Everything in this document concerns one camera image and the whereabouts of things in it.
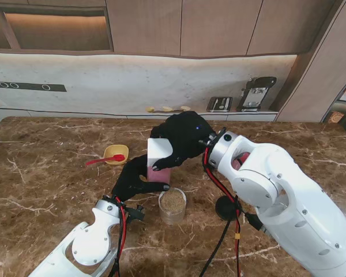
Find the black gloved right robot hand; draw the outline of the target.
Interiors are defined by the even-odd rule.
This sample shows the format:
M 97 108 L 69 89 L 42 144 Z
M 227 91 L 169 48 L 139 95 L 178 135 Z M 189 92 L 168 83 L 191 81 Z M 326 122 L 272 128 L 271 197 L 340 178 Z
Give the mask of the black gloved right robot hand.
M 150 138 L 167 139 L 172 146 L 172 154 L 156 161 L 152 170 L 178 167 L 185 160 L 199 156 L 203 153 L 209 136 L 214 133 L 210 124 L 195 111 L 168 117 L 165 122 L 152 129 Z

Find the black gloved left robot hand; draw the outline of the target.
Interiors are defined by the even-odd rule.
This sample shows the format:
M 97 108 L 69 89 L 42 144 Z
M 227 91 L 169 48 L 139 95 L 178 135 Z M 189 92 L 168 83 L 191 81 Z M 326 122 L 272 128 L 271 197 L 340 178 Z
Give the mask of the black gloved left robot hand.
M 137 194 L 170 190 L 167 183 L 143 181 L 140 176 L 147 177 L 147 169 L 147 154 L 127 162 L 112 189 L 112 197 L 127 201 Z

